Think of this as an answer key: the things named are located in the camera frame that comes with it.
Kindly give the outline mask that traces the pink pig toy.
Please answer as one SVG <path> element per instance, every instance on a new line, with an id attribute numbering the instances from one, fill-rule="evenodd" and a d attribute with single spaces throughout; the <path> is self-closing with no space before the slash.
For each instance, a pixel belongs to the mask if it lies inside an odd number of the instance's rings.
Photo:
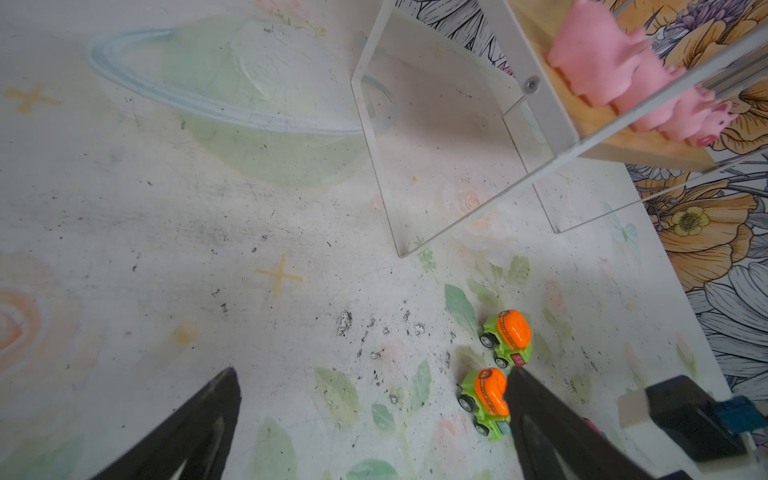
<path id="1" fill-rule="evenodd" d="M 626 93 L 649 49 L 650 39 L 644 32 L 625 32 L 606 5 L 574 1 L 546 60 L 574 95 L 593 107 L 603 107 Z"/>
<path id="2" fill-rule="evenodd" d="M 665 88 L 686 73 L 683 66 L 667 67 L 653 50 L 645 51 L 640 56 L 641 61 L 632 75 L 629 89 L 612 103 L 618 114 L 632 110 L 639 103 Z M 648 132 L 669 121 L 680 96 L 665 102 L 660 107 L 636 120 L 629 125 L 635 132 Z"/>
<path id="3" fill-rule="evenodd" d="M 701 128 L 686 140 L 686 143 L 695 147 L 712 145 L 736 118 L 737 114 L 731 111 L 732 103 L 726 101 L 715 107 L 703 121 Z"/>
<path id="4" fill-rule="evenodd" d="M 670 141 L 683 142 L 701 129 L 716 104 L 713 91 L 695 85 L 680 96 L 672 117 L 657 130 Z"/>

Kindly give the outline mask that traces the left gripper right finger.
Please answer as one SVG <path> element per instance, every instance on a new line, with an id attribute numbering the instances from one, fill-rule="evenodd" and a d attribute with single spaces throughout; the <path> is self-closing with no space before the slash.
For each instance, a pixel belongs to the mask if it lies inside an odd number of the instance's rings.
<path id="1" fill-rule="evenodd" d="M 651 476 L 523 368 L 507 376 L 510 429 L 526 479 L 649 479 Z"/>

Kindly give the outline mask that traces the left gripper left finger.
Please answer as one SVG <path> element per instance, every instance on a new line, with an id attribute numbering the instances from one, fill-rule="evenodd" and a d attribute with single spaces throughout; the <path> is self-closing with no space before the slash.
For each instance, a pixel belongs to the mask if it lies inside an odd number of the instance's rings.
<path id="1" fill-rule="evenodd" d="M 237 372 L 228 367 L 206 383 L 97 479 L 220 479 L 242 401 Z"/>

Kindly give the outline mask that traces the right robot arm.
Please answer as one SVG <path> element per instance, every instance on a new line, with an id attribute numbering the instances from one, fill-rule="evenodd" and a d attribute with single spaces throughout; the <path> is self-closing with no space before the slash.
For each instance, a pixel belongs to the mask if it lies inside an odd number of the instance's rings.
<path id="1" fill-rule="evenodd" d="M 718 401 L 687 376 L 618 399 L 619 425 L 657 479 L 765 479 L 754 435 L 767 416 L 744 396 Z"/>

